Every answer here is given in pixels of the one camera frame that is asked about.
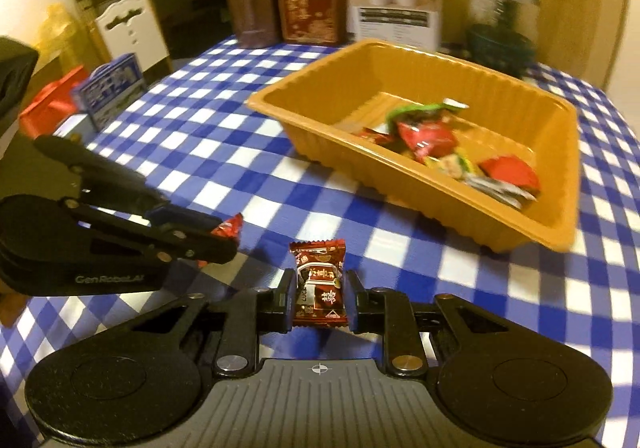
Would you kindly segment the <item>dark red candy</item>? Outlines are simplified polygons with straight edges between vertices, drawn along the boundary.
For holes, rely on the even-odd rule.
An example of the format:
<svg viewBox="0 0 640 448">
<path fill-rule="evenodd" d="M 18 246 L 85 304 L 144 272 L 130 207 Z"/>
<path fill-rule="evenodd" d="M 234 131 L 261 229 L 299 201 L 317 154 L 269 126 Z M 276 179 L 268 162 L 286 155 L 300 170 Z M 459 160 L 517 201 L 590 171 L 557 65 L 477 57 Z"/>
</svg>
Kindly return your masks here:
<svg viewBox="0 0 640 448">
<path fill-rule="evenodd" d="M 226 264 L 233 260 L 239 250 L 243 223 L 242 214 L 236 213 L 214 228 L 209 233 L 204 250 L 198 255 L 196 265 L 203 268 L 207 264 Z"/>
</svg>

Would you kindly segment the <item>red white candy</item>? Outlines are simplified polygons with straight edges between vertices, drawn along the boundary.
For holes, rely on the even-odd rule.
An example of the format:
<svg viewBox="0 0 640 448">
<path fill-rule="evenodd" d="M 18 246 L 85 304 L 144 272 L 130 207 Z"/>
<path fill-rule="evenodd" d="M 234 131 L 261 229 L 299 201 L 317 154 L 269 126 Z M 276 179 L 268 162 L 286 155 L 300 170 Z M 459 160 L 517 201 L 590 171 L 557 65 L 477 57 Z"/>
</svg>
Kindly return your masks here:
<svg viewBox="0 0 640 448">
<path fill-rule="evenodd" d="M 295 260 L 294 327 L 339 328 L 348 325 L 344 295 L 344 239 L 290 244 Z"/>
</svg>

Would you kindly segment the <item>grey transparent snack wrapper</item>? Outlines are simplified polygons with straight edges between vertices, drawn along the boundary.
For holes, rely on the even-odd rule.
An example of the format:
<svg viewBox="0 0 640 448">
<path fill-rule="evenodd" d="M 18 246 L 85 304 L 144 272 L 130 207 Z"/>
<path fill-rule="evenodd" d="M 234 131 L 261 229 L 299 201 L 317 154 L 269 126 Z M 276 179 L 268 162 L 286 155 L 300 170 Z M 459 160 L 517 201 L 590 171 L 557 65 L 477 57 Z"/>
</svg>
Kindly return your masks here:
<svg viewBox="0 0 640 448">
<path fill-rule="evenodd" d="M 525 202 L 536 200 L 536 197 L 525 189 L 490 177 L 468 174 L 465 175 L 463 183 L 517 210 L 521 210 Z"/>
</svg>

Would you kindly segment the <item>yellow green candy wrapper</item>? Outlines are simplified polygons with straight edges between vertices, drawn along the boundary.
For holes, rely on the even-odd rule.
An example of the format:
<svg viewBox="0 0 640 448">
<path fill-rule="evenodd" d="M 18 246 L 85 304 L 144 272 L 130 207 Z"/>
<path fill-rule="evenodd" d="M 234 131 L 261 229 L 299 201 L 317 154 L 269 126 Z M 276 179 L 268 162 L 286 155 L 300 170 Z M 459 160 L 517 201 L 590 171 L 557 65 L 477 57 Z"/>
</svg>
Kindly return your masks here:
<svg viewBox="0 0 640 448">
<path fill-rule="evenodd" d="M 427 156 L 424 158 L 424 162 L 428 168 L 445 174 L 451 177 L 451 179 L 457 179 L 458 181 L 466 179 L 469 176 L 483 176 L 480 168 L 478 168 L 465 153 L 460 153 L 460 151 L 454 151 L 447 156 L 439 158 Z"/>
</svg>

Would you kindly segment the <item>small red candy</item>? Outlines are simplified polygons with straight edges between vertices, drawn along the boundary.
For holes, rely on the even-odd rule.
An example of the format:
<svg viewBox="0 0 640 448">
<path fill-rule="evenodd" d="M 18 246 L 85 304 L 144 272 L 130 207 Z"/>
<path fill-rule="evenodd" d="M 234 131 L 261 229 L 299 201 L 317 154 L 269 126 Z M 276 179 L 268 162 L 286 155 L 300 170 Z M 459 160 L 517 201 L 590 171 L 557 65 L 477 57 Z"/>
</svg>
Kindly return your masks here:
<svg viewBox="0 0 640 448">
<path fill-rule="evenodd" d="M 387 146 L 396 141 L 393 135 L 378 132 L 377 130 L 370 129 L 370 127 L 363 127 L 356 133 L 356 136 L 365 139 L 369 143 L 380 146 Z"/>
</svg>

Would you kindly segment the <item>large red snack packet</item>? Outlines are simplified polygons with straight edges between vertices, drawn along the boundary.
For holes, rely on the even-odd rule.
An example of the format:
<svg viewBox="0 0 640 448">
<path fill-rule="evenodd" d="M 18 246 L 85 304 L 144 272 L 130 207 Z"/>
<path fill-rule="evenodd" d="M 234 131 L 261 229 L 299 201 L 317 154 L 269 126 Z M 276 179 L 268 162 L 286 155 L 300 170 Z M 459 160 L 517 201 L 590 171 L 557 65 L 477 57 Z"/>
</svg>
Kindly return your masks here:
<svg viewBox="0 0 640 448">
<path fill-rule="evenodd" d="M 454 152 L 459 142 L 448 124 L 442 121 L 397 124 L 400 138 L 412 151 L 417 161 L 427 156 L 439 158 Z"/>
</svg>

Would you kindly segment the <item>red double-happiness candy packet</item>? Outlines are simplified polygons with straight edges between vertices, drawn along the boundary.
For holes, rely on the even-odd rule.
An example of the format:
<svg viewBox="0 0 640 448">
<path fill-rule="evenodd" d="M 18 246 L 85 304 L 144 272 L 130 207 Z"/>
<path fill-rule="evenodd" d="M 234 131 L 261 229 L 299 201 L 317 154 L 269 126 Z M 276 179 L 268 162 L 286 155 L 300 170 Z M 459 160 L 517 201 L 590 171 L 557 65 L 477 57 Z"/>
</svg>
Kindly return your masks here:
<svg viewBox="0 0 640 448">
<path fill-rule="evenodd" d="M 517 156 L 499 156 L 480 163 L 482 170 L 491 179 L 512 184 L 529 193 L 540 190 L 539 177 L 535 170 Z"/>
</svg>

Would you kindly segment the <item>red green snack packet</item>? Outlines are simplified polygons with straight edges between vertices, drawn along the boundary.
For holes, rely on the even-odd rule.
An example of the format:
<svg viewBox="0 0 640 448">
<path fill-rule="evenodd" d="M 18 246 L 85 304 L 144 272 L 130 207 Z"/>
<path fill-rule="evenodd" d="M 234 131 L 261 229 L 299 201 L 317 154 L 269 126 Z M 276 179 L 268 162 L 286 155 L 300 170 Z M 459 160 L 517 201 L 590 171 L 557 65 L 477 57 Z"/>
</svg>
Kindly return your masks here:
<svg viewBox="0 0 640 448">
<path fill-rule="evenodd" d="M 445 98 L 440 103 L 405 105 L 394 108 L 386 115 L 388 125 L 399 122 L 420 122 L 424 120 L 438 120 L 442 118 L 443 112 L 460 112 L 468 109 L 469 105 Z"/>
</svg>

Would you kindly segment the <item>red box on floor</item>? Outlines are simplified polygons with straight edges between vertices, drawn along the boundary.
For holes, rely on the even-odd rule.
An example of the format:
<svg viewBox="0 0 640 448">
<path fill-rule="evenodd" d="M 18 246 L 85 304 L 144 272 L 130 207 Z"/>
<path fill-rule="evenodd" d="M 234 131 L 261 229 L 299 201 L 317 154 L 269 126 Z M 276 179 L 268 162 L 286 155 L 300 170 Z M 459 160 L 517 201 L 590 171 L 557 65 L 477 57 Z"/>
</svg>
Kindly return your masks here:
<svg viewBox="0 0 640 448">
<path fill-rule="evenodd" d="M 22 133 L 32 139 L 50 135 L 67 117 L 79 112 L 72 90 L 88 78 L 85 67 L 78 66 L 42 88 L 18 116 Z"/>
</svg>

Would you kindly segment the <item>blue milk carton box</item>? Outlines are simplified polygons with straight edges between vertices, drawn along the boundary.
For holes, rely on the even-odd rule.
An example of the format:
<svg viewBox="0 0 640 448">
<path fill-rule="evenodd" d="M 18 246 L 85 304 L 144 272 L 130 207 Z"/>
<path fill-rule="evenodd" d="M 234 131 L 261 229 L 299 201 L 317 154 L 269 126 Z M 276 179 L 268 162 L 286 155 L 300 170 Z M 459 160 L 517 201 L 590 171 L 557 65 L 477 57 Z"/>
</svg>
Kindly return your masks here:
<svg viewBox="0 0 640 448">
<path fill-rule="evenodd" d="M 122 54 L 96 68 L 74 86 L 74 103 L 85 112 L 97 131 L 108 127 L 146 92 L 146 82 L 134 53 Z"/>
</svg>

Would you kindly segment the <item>blue white checkered tablecloth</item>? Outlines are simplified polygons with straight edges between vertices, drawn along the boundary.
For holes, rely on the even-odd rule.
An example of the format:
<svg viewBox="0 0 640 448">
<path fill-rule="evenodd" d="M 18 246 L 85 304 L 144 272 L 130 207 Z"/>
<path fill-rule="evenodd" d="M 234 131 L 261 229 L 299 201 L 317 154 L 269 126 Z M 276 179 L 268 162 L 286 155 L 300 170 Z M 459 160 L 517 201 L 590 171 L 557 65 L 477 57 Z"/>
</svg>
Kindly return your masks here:
<svg viewBox="0 0 640 448">
<path fill-rule="evenodd" d="M 294 240 L 341 238 L 369 287 L 414 301 L 453 293 L 580 350 L 610 375 L 601 434 L 639 442 L 639 142 L 597 88 L 546 65 L 529 81 L 571 102 L 579 125 L 579 221 L 574 245 L 526 245 L 505 255 L 477 246 L 344 174 L 294 153 L 277 121 L 247 97 L 326 55 L 319 46 L 244 51 L 217 44 L 152 87 L 93 141 L 180 205 L 245 224 L 235 259 L 210 266 L 196 291 L 273 286 Z"/>
</svg>

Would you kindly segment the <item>white carved chair back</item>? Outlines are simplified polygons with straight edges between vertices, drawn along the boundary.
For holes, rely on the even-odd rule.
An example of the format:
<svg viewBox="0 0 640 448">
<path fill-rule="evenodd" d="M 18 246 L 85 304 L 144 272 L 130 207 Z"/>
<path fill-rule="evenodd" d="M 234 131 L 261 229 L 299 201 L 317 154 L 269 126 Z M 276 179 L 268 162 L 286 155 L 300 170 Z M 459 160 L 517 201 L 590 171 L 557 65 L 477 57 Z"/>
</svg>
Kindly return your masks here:
<svg viewBox="0 0 640 448">
<path fill-rule="evenodd" d="M 142 71 L 169 57 L 149 0 L 114 2 L 96 19 L 96 26 L 111 57 L 132 53 Z"/>
</svg>

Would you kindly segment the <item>orange plastic tray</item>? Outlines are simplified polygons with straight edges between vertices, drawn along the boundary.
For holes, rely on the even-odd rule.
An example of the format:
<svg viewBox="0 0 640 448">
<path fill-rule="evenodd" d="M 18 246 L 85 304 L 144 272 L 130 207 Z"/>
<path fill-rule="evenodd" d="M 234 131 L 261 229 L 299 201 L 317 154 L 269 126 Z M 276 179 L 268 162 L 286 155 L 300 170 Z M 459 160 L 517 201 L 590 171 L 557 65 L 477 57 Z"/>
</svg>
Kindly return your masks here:
<svg viewBox="0 0 640 448">
<path fill-rule="evenodd" d="M 253 94 L 295 149 L 497 252 L 567 251 L 575 108 L 463 60 L 367 40 Z"/>
</svg>

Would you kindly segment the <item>red gift box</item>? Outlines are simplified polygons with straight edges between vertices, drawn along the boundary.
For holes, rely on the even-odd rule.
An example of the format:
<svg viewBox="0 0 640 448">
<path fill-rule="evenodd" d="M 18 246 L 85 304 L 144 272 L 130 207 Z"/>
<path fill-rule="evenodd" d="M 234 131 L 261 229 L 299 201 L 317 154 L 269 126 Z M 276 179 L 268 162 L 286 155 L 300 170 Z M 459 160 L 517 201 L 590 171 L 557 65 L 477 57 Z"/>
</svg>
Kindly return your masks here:
<svg viewBox="0 0 640 448">
<path fill-rule="evenodd" d="M 341 45 L 347 40 L 347 0 L 278 0 L 288 43 Z"/>
</svg>

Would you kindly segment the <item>green glass jar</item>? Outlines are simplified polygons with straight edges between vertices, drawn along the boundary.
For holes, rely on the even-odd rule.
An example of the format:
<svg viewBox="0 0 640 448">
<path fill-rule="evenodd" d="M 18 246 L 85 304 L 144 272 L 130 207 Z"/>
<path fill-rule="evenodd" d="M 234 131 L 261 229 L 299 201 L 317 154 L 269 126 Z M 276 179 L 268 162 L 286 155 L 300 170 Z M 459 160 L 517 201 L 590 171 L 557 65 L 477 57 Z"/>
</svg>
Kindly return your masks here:
<svg viewBox="0 0 640 448">
<path fill-rule="evenodd" d="M 535 61 L 540 0 L 471 0 L 466 47 L 476 64 L 521 78 Z"/>
</svg>

